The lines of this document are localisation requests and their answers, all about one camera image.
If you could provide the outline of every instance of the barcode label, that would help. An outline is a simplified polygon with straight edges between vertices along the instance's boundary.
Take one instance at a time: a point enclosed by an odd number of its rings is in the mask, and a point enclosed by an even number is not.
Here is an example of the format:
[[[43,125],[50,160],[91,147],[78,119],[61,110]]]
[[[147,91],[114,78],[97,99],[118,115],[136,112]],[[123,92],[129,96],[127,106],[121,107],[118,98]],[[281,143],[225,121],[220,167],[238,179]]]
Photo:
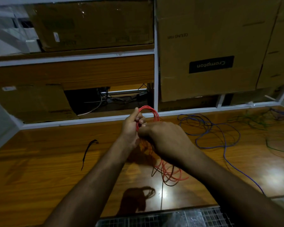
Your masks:
[[[2,90],[7,92],[7,91],[14,91],[17,90],[15,86],[10,86],[10,87],[2,87]]]
[[[53,36],[55,37],[55,41],[56,42],[60,42],[60,39],[59,39],[59,35],[58,35],[58,33],[53,33]]]

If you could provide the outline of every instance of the person's right hand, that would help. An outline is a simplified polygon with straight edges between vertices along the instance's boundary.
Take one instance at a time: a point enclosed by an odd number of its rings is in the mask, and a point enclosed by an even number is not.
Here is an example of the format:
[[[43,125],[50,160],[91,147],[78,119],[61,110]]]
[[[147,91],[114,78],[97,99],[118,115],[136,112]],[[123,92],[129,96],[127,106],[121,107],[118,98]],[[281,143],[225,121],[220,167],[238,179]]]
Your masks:
[[[138,130],[138,136],[149,141],[162,159],[177,167],[185,165],[188,159],[198,161],[205,156],[183,129],[172,122],[145,123]]]

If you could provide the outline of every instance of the person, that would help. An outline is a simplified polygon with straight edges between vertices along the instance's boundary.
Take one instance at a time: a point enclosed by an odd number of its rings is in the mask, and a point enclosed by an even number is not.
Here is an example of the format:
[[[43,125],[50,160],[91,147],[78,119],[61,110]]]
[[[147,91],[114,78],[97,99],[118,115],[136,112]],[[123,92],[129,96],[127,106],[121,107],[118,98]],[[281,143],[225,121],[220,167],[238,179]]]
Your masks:
[[[136,122],[141,124],[138,132]],[[138,108],[125,119],[114,144],[61,200],[43,227],[95,226],[139,137],[148,140],[162,159],[203,183],[235,224],[284,227],[283,208],[207,157],[180,126],[145,123]]]

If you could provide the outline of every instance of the red wire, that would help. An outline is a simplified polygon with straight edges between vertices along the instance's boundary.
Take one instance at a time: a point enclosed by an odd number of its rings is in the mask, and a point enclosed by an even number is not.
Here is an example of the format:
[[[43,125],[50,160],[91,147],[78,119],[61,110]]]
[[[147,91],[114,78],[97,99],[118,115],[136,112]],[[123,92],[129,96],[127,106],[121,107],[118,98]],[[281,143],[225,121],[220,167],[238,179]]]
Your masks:
[[[153,115],[154,115],[154,122],[160,121],[159,114],[157,113],[157,111],[155,109],[153,109],[152,107],[150,107],[148,105],[145,105],[145,106],[139,108],[139,112],[142,111],[143,109],[148,109],[148,110],[150,110],[153,113]],[[142,145],[144,145],[144,147],[149,149],[150,150],[149,154],[152,155],[153,150],[152,150],[152,147],[151,147],[150,143],[149,142],[145,143],[145,142],[142,142]],[[179,181],[183,181],[183,180],[188,179],[188,177],[183,178],[183,179],[181,178],[182,177],[182,170],[181,169],[178,169],[178,170],[174,171],[174,166],[173,165],[171,165],[168,168],[166,168],[166,166],[165,166],[166,164],[167,164],[167,162],[161,159],[159,165],[153,166],[154,169],[156,169],[157,171],[159,171],[162,174],[162,179],[163,179],[165,184],[168,181],[175,182],[175,184],[177,184]]]

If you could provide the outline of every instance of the coiled red wire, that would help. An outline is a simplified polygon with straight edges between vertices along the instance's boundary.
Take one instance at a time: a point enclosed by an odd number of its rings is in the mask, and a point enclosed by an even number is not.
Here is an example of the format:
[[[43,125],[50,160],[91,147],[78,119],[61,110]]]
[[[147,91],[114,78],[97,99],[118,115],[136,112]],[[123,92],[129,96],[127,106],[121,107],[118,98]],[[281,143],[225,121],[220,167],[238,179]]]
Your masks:
[[[145,105],[141,108],[139,108],[139,112],[142,111],[143,109],[147,109],[147,110],[150,110],[153,115],[154,115],[154,122],[158,122],[160,121],[160,117],[159,117],[159,114],[157,113],[157,111],[155,109],[153,109],[152,107],[148,106],[148,105]],[[141,140],[141,144],[149,150],[149,155],[152,155],[153,153],[153,149],[152,149],[152,146],[151,144],[146,141],[146,140]],[[155,173],[157,171],[159,171],[162,175],[162,179],[163,179],[163,182],[167,185],[167,186],[174,186],[176,185],[179,181],[183,181],[183,180],[186,180],[188,179],[188,177],[186,178],[182,178],[182,170],[181,169],[177,169],[175,170],[174,166],[173,165],[170,165],[170,166],[166,166],[166,164],[168,164],[166,161],[162,160],[160,161],[159,165],[153,165],[153,172],[152,172],[152,176],[155,175]],[[171,181],[171,182],[174,182],[173,185],[169,185],[167,184],[168,181]]]

